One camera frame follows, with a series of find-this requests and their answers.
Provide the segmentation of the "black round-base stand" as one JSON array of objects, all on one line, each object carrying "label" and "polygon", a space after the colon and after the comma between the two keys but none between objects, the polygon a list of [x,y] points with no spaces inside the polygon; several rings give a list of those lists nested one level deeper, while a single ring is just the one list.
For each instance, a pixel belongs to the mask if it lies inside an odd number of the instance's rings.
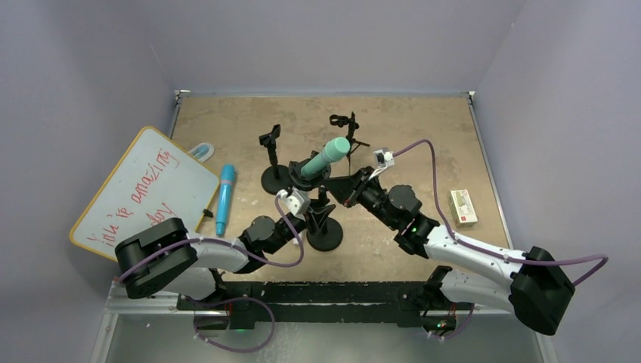
[{"label": "black round-base stand", "polygon": [[261,186],[265,192],[276,195],[278,191],[292,185],[289,170],[279,164],[277,158],[277,138],[280,136],[281,125],[276,124],[272,130],[259,136],[259,144],[268,152],[270,166],[262,173]]},{"label": "black round-base stand", "polygon": [[290,193],[296,191],[309,199],[309,206],[302,211],[307,241],[315,250],[330,252],[335,250],[343,239],[342,226],[330,217],[336,205],[330,203],[327,189],[322,185],[322,181],[330,177],[331,167],[325,166],[311,177],[302,175],[302,167],[318,154],[319,152],[313,150],[310,157],[303,161],[290,161],[287,169],[290,186],[286,190]]}]

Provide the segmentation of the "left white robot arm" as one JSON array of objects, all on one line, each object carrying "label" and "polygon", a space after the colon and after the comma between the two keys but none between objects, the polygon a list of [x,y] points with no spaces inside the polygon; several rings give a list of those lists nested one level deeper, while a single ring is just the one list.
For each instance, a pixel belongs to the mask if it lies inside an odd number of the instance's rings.
[{"label": "left white robot arm", "polygon": [[287,213],[278,221],[259,216],[231,240],[192,237],[180,218],[167,219],[116,245],[118,281],[131,299],[165,290],[195,298],[206,309],[217,309],[225,301],[225,289],[217,281],[216,270],[249,274],[270,264],[268,254],[317,221],[325,222],[335,208],[333,204],[309,207],[301,217]]}]

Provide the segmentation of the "black tripod mic stand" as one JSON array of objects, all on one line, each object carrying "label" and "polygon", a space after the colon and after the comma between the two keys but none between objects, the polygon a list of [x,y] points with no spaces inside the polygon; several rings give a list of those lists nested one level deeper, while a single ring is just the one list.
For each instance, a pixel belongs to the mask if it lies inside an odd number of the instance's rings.
[{"label": "black tripod mic stand", "polygon": [[350,116],[332,114],[329,117],[330,125],[337,126],[339,128],[347,127],[346,139],[350,144],[350,151],[346,154],[348,161],[348,175],[351,175],[351,156],[352,154],[361,146],[370,147],[370,144],[359,141],[355,137],[355,132],[360,128],[359,123],[356,120],[355,112],[352,111]]}]

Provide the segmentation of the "blue microphone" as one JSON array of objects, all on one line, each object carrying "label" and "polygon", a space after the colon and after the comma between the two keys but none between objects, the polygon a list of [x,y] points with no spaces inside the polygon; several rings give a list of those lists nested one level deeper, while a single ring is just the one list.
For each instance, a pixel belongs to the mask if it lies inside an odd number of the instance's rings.
[{"label": "blue microphone", "polygon": [[220,190],[218,193],[218,204],[215,215],[215,233],[222,237],[225,235],[228,215],[231,209],[236,169],[233,164],[224,164],[221,170]]}]

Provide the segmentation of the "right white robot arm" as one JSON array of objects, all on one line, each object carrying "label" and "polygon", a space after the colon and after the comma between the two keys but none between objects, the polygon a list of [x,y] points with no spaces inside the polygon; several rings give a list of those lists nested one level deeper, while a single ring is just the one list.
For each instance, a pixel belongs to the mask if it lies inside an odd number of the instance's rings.
[{"label": "right white robot arm", "polygon": [[373,168],[365,167],[352,176],[327,178],[322,185],[344,207],[360,205],[396,231],[394,240],[406,253],[454,266],[425,286],[429,305],[488,306],[514,314],[540,334],[556,333],[575,286],[547,250],[511,250],[450,231],[421,213],[422,203],[410,185],[387,190],[372,173]]}]

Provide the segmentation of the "green microphone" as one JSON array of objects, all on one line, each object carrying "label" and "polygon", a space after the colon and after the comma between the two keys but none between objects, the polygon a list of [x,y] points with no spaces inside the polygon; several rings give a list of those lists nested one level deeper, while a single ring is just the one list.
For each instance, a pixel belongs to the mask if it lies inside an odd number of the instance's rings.
[{"label": "green microphone", "polygon": [[347,138],[338,137],[328,141],[323,150],[301,168],[301,176],[305,178],[314,177],[330,164],[339,162],[346,157],[350,150],[351,145]]}]

